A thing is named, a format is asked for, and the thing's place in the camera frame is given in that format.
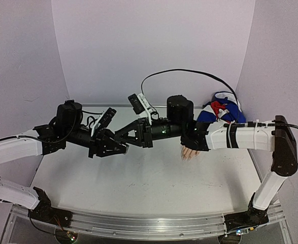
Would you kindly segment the clear nail polish bottle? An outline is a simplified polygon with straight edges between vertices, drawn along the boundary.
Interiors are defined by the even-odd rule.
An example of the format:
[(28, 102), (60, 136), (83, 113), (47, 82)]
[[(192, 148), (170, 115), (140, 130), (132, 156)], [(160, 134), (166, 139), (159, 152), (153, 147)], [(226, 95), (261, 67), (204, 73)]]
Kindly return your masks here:
[(123, 154), (127, 154), (128, 150), (129, 150), (129, 145), (125, 145), (123, 148)]

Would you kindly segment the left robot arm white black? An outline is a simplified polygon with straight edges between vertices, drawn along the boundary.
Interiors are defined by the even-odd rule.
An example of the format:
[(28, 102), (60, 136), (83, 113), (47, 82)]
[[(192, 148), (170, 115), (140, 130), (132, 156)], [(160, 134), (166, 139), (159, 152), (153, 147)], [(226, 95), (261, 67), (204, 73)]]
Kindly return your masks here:
[[(116, 110), (108, 108), (98, 113), (92, 123), (83, 124), (86, 112), (80, 103), (65, 101), (57, 108), (56, 116), (48, 124), (36, 126), (27, 132), (0, 139), (0, 173), (15, 173), (14, 163), (53, 154), (66, 148), (68, 143), (88, 150), (88, 157), (107, 157), (125, 154), (127, 145), (118, 142), (108, 125)], [(16, 176), (0, 176), (0, 201), (13, 203), (34, 211), (44, 222), (55, 217), (51, 200), (38, 187), (28, 187)]]

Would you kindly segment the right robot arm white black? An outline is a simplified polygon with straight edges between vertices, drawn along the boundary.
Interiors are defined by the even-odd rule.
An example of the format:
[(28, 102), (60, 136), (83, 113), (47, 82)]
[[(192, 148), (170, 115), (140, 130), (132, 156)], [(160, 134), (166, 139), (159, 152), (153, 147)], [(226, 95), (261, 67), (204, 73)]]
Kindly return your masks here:
[(154, 140), (180, 137), (181, 144), (196, 151), (223, 148), (244, 148), (273, 152), (269, 173), (253, 194), (248, 209), (226, 215), (225, 222), (244, 226), (267, 221), (267, 210), (284, 181), (298, 169), (296, 140), (285, 117), (277, 115), (272, 122), (247, 123), (212, 122), (193, 119), (193, 103), (182, 95), (167, 99), (167, 117), (139, 118), (116, 131), (115, 138), (143, 148)]

